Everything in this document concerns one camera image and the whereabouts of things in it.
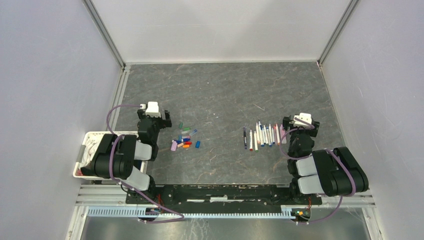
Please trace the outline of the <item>clear blue pen cap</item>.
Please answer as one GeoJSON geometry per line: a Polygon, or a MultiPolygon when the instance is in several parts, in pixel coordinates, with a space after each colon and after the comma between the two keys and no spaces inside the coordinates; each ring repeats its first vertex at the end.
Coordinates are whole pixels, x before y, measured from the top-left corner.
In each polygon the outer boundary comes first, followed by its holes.
{"type": "Polygon", "coordinates": [[[194,129],[189,135],[190,136],[193,136],[193,135],[195,135],[197,133],[197,130],[196,129],[194,129]]]}

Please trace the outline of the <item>purple grey marker pen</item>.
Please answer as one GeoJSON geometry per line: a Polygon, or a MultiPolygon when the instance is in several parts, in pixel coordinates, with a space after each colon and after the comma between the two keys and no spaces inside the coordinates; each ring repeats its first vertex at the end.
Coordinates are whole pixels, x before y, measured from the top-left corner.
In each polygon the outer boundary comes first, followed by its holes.
{"type": "Polygon", "coordinates": [[[248,149],[248,145],[247,145],[247,131],[246,131],[246,126],[243,126],[243,144],[244,144],[244,149],[247,150],[248,149]]]}

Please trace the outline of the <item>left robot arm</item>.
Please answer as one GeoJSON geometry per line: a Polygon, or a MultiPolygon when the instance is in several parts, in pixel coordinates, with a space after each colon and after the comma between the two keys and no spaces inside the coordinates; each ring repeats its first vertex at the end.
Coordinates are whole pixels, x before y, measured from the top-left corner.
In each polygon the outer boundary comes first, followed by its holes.
{"type": "Polygon", "coordinates": [[[161,129],[172,127],[170,112],[164,111],[164,117],[159,111],[137,111],[139,122],[137,134],[126,134],[113,144],[117,134],[108,133],[101,138],[99,147],[87,166],[81,168],[84,176],[109,179],[110,157],[112,159],[112,175],[121,184],[138,190],[138,197],[145,204],[153,203],[157,198],[157,190],[150,186],[151,177],[140,170],[142,161],[155,161],[158,155],[158,137],[161,129]]]}

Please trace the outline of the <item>dark blue cap marker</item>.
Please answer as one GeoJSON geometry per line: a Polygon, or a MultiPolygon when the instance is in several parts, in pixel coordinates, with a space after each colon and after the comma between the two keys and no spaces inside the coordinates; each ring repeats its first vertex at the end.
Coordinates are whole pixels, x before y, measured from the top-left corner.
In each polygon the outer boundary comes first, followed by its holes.
{"type": "Polygon", "coordinates": [[[269,127],[267,126],[264,131],[265,131],[266,143],[271,147],[273,142],[272,142],[272,139],[271,139],[271,136],[270,136],[269,127]]]}

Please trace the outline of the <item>red cap marker pen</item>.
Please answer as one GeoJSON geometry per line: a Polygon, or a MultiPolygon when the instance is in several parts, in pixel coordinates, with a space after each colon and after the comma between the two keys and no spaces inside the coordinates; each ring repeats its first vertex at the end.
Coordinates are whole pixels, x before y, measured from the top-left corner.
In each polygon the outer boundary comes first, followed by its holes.
{"type": "Polygon", "coordinates": [[[251,152],[253,151],[253,145],[254,145],[254,134],[253,134],[253,131],[250,129],[249,130],[249,150],[251,152]]]}

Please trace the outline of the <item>orange cap marker pen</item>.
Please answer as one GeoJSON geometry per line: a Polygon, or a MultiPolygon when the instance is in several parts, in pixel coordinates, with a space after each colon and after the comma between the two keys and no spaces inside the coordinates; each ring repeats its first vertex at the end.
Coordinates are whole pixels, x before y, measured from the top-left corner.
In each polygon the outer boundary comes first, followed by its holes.
{"type": "Polygon", "coordinates": [[[277,145],[281,144],[281,139],[280,139],[280,129],[279,129],[279,125],[276,123],[274,126],[274,132],[275,132],[275,142],[277,145]]]}

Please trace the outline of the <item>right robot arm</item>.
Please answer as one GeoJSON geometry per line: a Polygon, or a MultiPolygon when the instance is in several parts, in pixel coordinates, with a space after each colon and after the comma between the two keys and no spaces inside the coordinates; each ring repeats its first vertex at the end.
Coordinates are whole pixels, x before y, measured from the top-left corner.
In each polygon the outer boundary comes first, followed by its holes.
{"type": "Polygon", "coordinates": [[[369,189],[367,175],[346,146],[314,149],[319,128],[320,123],[307,113],[282,120],[280,139],[288,142],[283,154],[293,176],[288,196],[295,204],[302,204],[309,195],[353,196],[369,189]]]}

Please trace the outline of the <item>green cap marker pen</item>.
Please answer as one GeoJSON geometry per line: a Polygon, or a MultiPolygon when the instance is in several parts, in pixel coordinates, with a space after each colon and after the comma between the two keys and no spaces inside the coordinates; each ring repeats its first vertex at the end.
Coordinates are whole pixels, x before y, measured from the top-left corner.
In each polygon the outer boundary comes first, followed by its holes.
{"type": "Polygon", "coordinates": [[[259,149],[258,149],[258,136],[257,136],[256,130],[253,133],[253,140],[254,140],[254,144],[253,144],[254,145],[254,151],[258,152],[259,151],[259,149]]]}

